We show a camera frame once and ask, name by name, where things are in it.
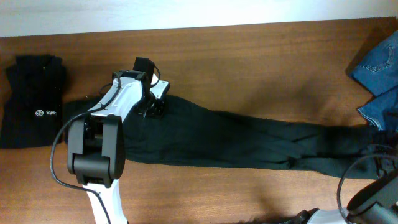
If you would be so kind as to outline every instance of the black pants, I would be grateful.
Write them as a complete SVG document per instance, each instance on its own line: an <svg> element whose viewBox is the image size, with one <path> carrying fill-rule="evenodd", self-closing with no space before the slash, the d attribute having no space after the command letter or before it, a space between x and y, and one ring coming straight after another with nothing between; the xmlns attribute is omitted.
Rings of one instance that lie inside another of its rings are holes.
<svg viewBox="0 0 398 224"><path fill-rule="evenodd" d="M64 115L86 111L99 101L75 101ZM373 130L328 127L210 111L167 96L162 119L130 113L123 122L126 157L144 163L178 166L314 170L341 177L357 158L369 153ZM350 177L375 179L373 161Z"/></svg>

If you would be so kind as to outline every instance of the white wall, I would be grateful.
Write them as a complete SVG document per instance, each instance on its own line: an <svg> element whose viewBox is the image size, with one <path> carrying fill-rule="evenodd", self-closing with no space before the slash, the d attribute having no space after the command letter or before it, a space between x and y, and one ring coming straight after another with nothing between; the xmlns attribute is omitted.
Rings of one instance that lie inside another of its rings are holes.
<svg viewBox="0 0 398 224"><path fill-rule="evenodd" d="M398 15L398 0L0 0L0 37Z"/></svg>

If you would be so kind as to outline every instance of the black garment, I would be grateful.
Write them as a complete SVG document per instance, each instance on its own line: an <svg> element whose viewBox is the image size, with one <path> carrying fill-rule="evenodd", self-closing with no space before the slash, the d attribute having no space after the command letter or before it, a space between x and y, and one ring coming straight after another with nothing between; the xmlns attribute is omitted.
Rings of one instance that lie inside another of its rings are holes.
<svg viewBox="0 0 398 224"><path fill-rule="evenodd" d="M97 102L64 106L65 119ZM126 157L144 163L178 166L314 170L341 177L356 159L370 153L374 131L367 127L327 127L251 118L210 111L176 96L167 96L164 117L130 113L123 122ZM350 177L376 179L374 161Z"/></svg>
<svg viewBox="0 0 398 224"><path fill-rule="evenodd" d="M12 95L4 107L0 148L49 146L62 125L62 59L28 55L16 61L6 69Z"/></svg>

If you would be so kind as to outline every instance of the denim jeans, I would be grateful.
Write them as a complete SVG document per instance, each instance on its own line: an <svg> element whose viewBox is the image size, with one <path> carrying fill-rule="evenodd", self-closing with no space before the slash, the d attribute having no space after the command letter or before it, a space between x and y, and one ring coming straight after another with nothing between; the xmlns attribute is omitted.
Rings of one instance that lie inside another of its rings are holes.
<svg viewBox="0 0 398 224"><path fill-rule="evenodd" d="M372 49L350 76L376 97L359 113L380 131L398 131L398 31Z"/></svg>

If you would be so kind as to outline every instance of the wood grain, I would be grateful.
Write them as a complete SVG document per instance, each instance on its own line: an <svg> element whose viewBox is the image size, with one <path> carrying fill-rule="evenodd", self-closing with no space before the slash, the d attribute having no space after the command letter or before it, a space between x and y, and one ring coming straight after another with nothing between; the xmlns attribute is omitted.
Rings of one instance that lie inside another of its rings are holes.
<svg viewBox="0 0 398 224"><path fill-rule="evenodd" d="M95 95L111 72L149 57L170 94L212 110L325 125L360 125L371 94L350 69L397 29L394 18L296 22L0 39L0 70L15 55L53 54L68 70L64 101ZM0 103L10 89L0 73ZM58 176L67 147L55 156ZM50 148L0 150L0 223L93 223L88 197L50 176ZM347 180L343 202L368 180ZM127 161L121 177L130 223L236 223L336 209L338 179L315 172L218 169Z"/></svg>

